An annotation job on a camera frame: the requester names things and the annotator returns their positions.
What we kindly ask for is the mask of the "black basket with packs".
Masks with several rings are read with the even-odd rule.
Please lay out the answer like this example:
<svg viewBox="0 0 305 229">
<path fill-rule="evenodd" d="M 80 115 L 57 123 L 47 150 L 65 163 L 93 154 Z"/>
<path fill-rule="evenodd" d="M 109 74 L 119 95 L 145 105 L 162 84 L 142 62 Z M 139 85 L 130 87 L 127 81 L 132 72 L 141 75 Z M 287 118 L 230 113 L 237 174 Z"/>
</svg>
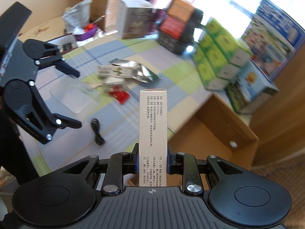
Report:
<svg viewBox="0 0 305 229">
<path fill-rule="evenodd" d="M 202 27 L 203 14 L 186 0 L 172 0 L 158 27 L 157 42 L 170 52 L 182 55 L 193 43 L 194 30 Z"/>
</svg>

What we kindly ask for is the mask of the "tall white medicine box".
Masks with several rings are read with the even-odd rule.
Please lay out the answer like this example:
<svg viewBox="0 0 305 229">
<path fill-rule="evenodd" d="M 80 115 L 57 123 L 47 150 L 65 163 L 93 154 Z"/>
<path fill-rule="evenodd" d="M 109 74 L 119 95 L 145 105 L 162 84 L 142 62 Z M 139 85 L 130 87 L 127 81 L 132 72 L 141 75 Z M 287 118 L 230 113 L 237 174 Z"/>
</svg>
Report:
<svg viewBox="0 0 305 229">
<path fill-rule="evenodd" d="M 165 187 L 168 158 L 168 92 L 140 91 L 139 186 Z"/>
</svg>

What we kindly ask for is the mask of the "clear plastic container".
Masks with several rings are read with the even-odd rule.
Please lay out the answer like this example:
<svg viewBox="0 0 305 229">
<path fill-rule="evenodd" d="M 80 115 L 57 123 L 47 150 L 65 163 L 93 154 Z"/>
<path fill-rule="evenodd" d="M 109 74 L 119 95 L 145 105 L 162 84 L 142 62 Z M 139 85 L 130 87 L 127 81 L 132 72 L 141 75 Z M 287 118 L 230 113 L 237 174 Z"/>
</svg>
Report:
<svg viewBox="0 0 305 229">
<path fill-rule="evenodd" d="M 100 94 L 93 87 L 72 77 L 60 80 L 50 94 L 77 116 L 91 114 L 101 103 Z"/>
</svg>

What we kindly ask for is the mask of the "white humidifier box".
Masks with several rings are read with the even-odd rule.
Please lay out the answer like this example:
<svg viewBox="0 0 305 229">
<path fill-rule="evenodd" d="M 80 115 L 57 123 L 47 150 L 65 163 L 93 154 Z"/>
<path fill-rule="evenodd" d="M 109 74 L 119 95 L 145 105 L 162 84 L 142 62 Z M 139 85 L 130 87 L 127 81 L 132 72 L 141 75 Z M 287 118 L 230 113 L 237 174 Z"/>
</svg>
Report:
<svg viewBox="0 0 305 229">
<path fill-rule="evenodd" d="M 120 39 L 143 38 L 153 16 L 153 5 L 146 0 L 120 0 L 116 30 Z"/>
</svg>

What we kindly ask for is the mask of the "pink white paper bag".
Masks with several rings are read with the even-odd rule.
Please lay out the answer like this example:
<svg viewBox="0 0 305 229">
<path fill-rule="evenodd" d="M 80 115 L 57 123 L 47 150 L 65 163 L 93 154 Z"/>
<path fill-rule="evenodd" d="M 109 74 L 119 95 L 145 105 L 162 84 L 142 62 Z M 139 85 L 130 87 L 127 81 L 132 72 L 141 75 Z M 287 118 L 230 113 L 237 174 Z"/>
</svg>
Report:
<svg viewBox="0 0 305 229">
<path fill-rule="evenodd" d="M 105 33 L 113 31 L 116 28 L 119 2 L 120 0 L 107 0 L 106 10 L 105 10 L 105 22 L 103 29 Z"/>
</svg>

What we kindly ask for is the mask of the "red snack packet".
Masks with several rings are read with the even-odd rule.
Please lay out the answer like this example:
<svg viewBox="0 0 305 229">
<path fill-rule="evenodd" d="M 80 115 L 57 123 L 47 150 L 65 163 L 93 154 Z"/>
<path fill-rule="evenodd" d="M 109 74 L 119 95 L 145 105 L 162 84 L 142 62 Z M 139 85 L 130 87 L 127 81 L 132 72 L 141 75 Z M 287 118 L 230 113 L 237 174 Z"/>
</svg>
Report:
<svg viewBox="0 0 305 229">
<path fill-rule="evenodd" d="M 115 98 L 121 105 L 124 104 L 130 98 L 130 95 L 119 86 L 114 86 L 109 91 L 109 95 Z"/>
</svg>

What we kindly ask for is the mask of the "silver foil bag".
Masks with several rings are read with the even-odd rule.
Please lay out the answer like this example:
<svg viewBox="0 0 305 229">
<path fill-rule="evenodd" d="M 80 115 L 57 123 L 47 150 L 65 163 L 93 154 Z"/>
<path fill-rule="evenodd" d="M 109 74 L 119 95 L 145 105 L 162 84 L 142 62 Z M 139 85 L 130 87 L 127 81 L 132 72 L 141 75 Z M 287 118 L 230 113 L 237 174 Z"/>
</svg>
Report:
<svg viewBox="0 0 305 229">
<path fill-rule="evenodd" d="M 114 66 L 130 68 L 132 70 L 131 77 L 139 82 L 150 83 L 159 79 L 154 72 L 137 61 L 114 59 L 110 63 Z"/>
</svg>

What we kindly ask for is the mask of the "purple box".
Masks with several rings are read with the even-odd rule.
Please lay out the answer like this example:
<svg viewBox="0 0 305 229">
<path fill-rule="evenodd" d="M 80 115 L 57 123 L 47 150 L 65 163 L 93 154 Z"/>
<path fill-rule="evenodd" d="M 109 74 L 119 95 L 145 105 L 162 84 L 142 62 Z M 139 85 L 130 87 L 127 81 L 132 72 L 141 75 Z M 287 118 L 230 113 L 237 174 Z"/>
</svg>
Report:
<svg viewBox="0 0 305 229">
<path fill-rule="evenodd" d="M 75 28 L 73 35 L 76 41 L 83 41 L 93 37 L 97 32 L 96 24 L 88 24 L 84 28 Z"/>
</svg>

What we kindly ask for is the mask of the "checkered tablecloth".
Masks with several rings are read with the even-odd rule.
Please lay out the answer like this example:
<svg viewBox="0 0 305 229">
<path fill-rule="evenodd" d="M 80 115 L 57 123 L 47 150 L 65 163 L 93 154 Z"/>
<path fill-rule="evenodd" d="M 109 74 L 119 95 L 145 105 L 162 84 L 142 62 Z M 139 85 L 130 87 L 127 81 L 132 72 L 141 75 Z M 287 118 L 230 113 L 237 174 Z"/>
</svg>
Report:
<svg viewBox="0 0 305 229">
<path fill-rule="evenodd" d="M 35 85 L 51 112 L 80 120 L 82 127 L 57 130 L 45 145 L 21 131 L 40 175 L 90 154 L 108 158 L 116 152 L 129 151 L 139 138 L 139 100 L 143 89 L 167 90 L 168 137 L 211 96 L 191 54 L 171 53 L 157 43 L 154 35 L 131 40 L 105 36 L 67 53 L 65 58 L 80 72 L 78 79 L 51 67 L 38 72 Z M 156 78 L 143 83 L 132 78 L 119 81 L 98 76 L 98 68 L 109 68 L 114 60 L 140 63 Z"/>
</svg>

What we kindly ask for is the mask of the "grey plastic bag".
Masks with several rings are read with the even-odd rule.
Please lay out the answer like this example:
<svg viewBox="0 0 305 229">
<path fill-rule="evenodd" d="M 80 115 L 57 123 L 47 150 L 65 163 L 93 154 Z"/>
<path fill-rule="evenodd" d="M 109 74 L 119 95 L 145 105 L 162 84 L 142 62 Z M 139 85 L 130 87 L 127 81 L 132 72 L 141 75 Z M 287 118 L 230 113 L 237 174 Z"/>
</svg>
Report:
<svg viewBox="0 0 305 229">
<path fill-rule="evenodd" d="M 66 10 L 62 16 L 66 33 L 85 27 L 90 20 L 92 0 L 84 0 Z"/>
</svg>

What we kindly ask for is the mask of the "blue picture box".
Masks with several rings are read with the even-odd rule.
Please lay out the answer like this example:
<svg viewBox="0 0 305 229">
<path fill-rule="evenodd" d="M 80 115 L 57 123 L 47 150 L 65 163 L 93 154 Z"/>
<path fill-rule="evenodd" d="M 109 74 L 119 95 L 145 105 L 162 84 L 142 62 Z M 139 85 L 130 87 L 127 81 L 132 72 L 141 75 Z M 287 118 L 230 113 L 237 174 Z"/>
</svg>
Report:
<svg viewBox="0 0 305 229">
<path fill-rule="evenodd" d="M 243 66 L 236 78 L 225 88 L 233 110 L 237 114 L 253 114 L 279 90 L 258 69 L 252 60 Z"/>
</svg>

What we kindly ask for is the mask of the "white parrot ointment box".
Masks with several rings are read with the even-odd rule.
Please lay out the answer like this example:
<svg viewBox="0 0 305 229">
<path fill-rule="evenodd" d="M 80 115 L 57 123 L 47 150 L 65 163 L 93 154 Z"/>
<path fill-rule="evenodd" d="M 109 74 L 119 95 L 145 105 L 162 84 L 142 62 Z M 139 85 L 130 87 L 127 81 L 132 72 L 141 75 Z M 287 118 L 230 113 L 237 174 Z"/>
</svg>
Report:
<svg viewBox="0 0 305 229">
<path fill-rule="evenodd" d="M 121 67 L 116 65 L 98 65 L 97 76 L 99 77 L 117 77 L 117 78 L 132 78 L 133 70 L 129 67 Z"/>
</svg>

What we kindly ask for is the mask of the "brown cardboard box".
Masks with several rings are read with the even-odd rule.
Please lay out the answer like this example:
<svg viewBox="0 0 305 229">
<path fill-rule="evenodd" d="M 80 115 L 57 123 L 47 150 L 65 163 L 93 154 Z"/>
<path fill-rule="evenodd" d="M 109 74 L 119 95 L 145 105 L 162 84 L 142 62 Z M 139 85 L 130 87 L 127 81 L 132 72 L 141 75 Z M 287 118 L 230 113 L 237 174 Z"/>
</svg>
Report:
<svg viewBox="0 0 305 229">
<path fill-rule="evenodd" d="M 218 96 L 212 95 L 169 140 L 172 150 L 197 159 L 215 155 L 250 169 L 258 137 Z"/>
</svg>

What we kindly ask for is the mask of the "green tissue pack stack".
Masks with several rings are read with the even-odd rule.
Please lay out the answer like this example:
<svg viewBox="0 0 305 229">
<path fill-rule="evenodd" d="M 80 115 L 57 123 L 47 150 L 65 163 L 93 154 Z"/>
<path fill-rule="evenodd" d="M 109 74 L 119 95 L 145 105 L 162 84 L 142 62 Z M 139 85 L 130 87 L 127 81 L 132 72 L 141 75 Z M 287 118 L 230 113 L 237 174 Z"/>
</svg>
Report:
<svg viewBox="0 0 305 229">
<path fill-rule="evenodd" d="M 241 38 L 235 38 L 215 18 L 210 18 L 192 58 L 205 89 L 218 91 L 236 78 L 252 55 Z"/>
</svg>

